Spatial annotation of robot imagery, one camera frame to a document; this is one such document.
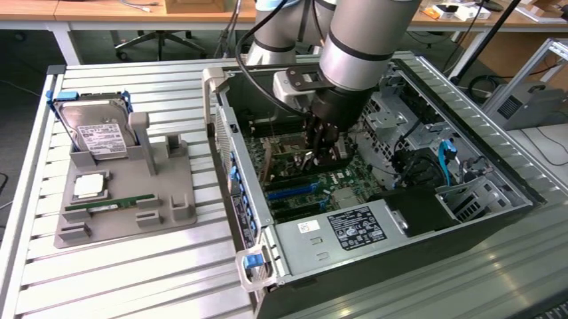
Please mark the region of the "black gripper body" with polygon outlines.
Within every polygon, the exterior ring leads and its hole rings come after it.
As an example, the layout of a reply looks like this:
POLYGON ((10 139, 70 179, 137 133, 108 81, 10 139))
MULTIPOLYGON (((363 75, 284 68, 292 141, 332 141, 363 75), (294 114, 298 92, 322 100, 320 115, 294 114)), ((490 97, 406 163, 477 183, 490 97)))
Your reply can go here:
POLYGON ((344 132, 355 125, 370 97, 370 89, 350 91, 338 87, 324 88, 315 91, 310 111, 324 123, 344 132))

